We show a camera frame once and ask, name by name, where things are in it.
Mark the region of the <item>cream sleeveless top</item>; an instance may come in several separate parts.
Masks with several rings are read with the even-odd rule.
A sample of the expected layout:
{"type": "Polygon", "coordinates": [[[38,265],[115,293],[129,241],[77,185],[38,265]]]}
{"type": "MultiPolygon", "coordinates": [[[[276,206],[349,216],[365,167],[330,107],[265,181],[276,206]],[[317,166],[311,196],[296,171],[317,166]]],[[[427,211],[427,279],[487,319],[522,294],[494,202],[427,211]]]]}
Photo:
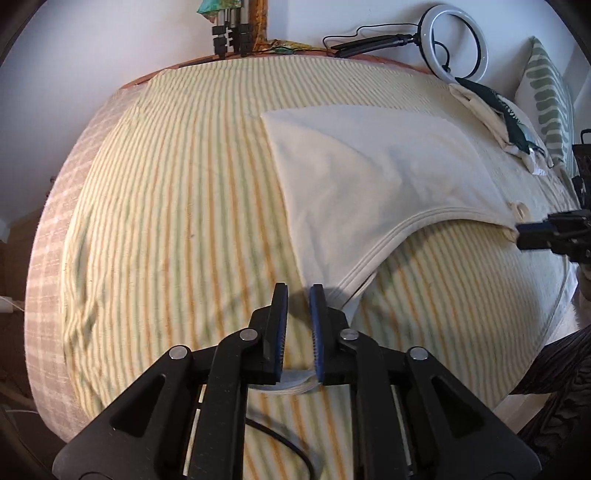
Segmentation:
{"type": "Polygon", "coordinates": [[[359,105],[273,110],[263,125],[304,287],[353,317],[379,267],[408,237],[445,221],[513,230],[507,199],[466,134],[419,112],[359,105]]]}

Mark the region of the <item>white t-shirt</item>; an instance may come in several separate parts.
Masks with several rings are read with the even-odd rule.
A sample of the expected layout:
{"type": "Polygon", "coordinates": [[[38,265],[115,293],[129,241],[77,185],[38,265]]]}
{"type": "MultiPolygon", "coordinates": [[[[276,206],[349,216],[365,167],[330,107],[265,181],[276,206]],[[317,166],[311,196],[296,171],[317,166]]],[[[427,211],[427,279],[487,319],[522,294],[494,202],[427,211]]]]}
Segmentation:
{"type": "Polygon", "coordinates": [[[312,370],[283,370],[280,381],[273,385],[249,386],[250,390],[269,395],[301,395],[318,387],[318,377],[312,370]]]}

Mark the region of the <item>stack of folded clothes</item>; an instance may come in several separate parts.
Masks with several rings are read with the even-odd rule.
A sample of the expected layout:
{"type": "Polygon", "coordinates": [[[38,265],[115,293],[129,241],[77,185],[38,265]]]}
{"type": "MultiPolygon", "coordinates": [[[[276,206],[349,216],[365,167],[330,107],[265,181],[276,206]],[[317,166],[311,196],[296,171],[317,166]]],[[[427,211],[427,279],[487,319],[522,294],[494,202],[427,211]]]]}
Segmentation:
{"type": "Polygon", "coordinates": [[[448,87],[504,152],[517,157],[532,175],[548,173],[553,166],[548,150],[529,117],[516,104],[490,87],[470,80],[458,79],[448,87]]]}

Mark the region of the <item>green leaf pattern pillow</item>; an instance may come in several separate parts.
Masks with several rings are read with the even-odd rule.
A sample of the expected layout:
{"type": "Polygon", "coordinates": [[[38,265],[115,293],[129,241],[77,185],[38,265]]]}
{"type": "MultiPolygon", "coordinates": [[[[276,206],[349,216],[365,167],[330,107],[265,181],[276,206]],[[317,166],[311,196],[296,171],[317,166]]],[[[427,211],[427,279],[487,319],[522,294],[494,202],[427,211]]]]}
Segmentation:
{"type": "Polygon", "coordinates": [[[577,168],[572,152],[575,129],[570,89],[542,42],[531,37],[530,46],[515,103],[529,117],[553,164],[574,176],[577,168]]]}

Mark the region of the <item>person's grey patterned trousers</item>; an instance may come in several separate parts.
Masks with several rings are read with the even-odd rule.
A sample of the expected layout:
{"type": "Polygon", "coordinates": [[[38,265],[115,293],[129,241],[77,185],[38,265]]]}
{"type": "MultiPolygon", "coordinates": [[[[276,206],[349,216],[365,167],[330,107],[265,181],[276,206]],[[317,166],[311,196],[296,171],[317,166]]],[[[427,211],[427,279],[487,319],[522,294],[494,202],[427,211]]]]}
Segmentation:
{"type": "Polygon", "coordinates": [[[590,328],[545,346],[515,394],[547,394],[518,436],[536,453],[540,479],[588,479],[590,457],[590,328]]]}

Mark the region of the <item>checked pink bed sheet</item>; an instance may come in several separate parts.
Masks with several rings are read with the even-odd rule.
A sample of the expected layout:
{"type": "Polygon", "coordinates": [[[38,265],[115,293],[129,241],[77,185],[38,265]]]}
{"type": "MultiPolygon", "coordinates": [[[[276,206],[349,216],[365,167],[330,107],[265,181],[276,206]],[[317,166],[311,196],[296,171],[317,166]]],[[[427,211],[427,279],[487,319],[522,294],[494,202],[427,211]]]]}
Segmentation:
{"type": "Polygon", "coordinates": [[[67,372],[59,319],[59,280],[65,236],[91,164],[124,111],[145,89],[121,88],[96,112],[61,167],[46,200],[29,262],[24,344],[33,400],[44,424],[71,440],[89,423],[67,372]]]}

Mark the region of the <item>colourful patterned cloth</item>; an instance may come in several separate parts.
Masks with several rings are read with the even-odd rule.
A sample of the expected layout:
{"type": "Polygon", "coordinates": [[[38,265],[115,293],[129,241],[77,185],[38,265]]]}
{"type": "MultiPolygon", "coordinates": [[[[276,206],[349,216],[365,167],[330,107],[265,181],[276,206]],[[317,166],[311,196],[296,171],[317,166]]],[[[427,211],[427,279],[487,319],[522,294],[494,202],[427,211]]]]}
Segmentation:
{"type": "Polygon", "coordinates": [[[197,14],[216,24],[218,18],[225,20],[230,11],[242,9],[242,6],[242,0],[202,0],[197,14]]]}

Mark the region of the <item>wooden bed frame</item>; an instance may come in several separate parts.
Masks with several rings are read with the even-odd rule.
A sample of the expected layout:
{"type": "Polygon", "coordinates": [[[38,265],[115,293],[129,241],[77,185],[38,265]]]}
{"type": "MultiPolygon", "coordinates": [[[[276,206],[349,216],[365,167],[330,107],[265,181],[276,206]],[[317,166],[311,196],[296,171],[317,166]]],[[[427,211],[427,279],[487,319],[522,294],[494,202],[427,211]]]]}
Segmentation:
{"type": "MultiPolygon", "coordinates": [[[[286,54],[273,53],[270,51],[269,52],[256,52],[255,54],[250,55],[250,58],[263,58],[263,57],[286,57],[286,58],[288,58],[288,57],[297,57],[297,56],[335,58],[335,55],[332,54],[331,51],[325,51],[325,50],[301,50],[301,51],[295,51],[294,53],[286,53],[286,54]]],[[[226,57],[224,59],[221,59],[215,55],[211,55],[211,56],[204,56],[204,57],[200,57],[197,59],[184,61],[181,63],[177,63],[175,65],[164,67],[163,69],[160,69],[160,70],[153,71],[153,72],[143,75],[141,77],[138,77],[138,78],[124,84],[123,86],[121,86],[121,89],[128,89],[131,87],[142,85],[163,71],[178,70],[178,69],[182,69],[182,68],[186,68],[186,67],[190,67],[190,66],[195,66],[195,65],[204,65],[204,64],[218,63],[218,62],[224,62],[224,61],[232,61],[232,60],[237,60],[238,58],[239,58],[238,54],[230,54],[228,57],[226,57]]],[[[412,71],[419,72],[419,73],[425,73],[428,75],[432,75],[432,72],[427,67],[413,66],[413,65],[406,64],[404,62],[399,62],[399,61],[396,61],[393,59],[380,57],[380,56],[376,56],[376,55],[360,54],[360,55],[356,55],[356,56],[351,57],[351,60],[369,62],[369,63],[386,65],[386,66],[395,66],[395,67],[400,67],[403,69],[408,69],[408,70],[412,70],[412,71]]]]}

